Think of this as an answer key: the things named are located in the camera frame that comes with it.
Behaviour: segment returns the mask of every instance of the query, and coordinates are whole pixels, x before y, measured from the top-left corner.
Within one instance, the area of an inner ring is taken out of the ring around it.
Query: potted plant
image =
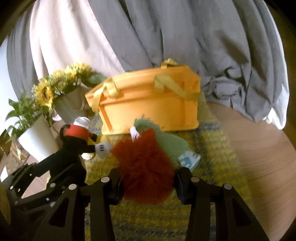
[[[47,106],[39,105],[35,98],[28,98],[25,92],[18,102],[9,99],[9,105],[13,110],[7,114],[6,120],[11,117],[17,117],[18,120],[7,129],[8,133],[11,132],[8,141],[18,139],[22,147],[37,161],[42,161],[59,150],[44,116],[49,112]]]
[[[41,78],[32,92],[41,105],[54,108],[65,123],[72,123],[77,117],[86,116],[85,109],[89,108],[82,86],[92,88],[104,79],[90,66],[75,63],[65,71],[57,70]]]

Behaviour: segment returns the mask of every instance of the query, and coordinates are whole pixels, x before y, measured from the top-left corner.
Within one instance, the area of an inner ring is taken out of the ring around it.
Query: white wall
[[[10,125],[13,125],[18,119],[16,117],[10,118],[5,121],[5,118],[9,111],[13,108],[8,104],[8,99],[17,101],[17,96],[12,88],[8,68],[7,68],[7,38],[4,40],[3,44],[0,47],[0,133],[3,126],[7,128]]]

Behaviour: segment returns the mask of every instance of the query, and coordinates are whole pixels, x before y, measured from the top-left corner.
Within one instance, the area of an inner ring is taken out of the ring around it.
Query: white flower pot
[[[26,130],[18,141],[37,161],[42,161],[59,150],[44,116],[41,116],[31,128]]]
[[[85,116],[79,88],[57,98],[54,105],[54,109],[65,123],[73,123],[77,117]]]

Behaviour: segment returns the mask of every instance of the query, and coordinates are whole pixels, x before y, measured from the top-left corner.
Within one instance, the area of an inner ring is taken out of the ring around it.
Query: blue and white tag
[[[193,151],[185,151],[184,154],[178,157],[181,166],[187,167],[192,171],[200,162],[201,155]]]

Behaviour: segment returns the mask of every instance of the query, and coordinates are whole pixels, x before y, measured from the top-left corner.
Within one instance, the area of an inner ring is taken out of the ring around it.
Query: white glove
[[[104,158],[106,155],[108,155],[112,147],[113,146],[108,142],[95,144],[96,153],[98,154],[99,158]]]

